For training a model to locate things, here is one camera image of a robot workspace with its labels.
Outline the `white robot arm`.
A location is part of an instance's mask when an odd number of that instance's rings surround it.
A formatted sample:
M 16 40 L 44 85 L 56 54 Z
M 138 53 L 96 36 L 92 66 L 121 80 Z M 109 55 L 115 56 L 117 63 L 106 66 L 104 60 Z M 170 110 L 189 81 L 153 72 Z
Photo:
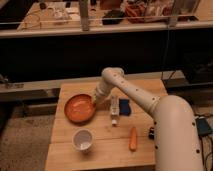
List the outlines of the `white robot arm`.
M 94 91 L 100 104 L 116 87 L 154 121 L 156 171 L 204 171 L 194 112 L 176 95 L 157 96 L 124 78 L 122 68 L 105 68 Z

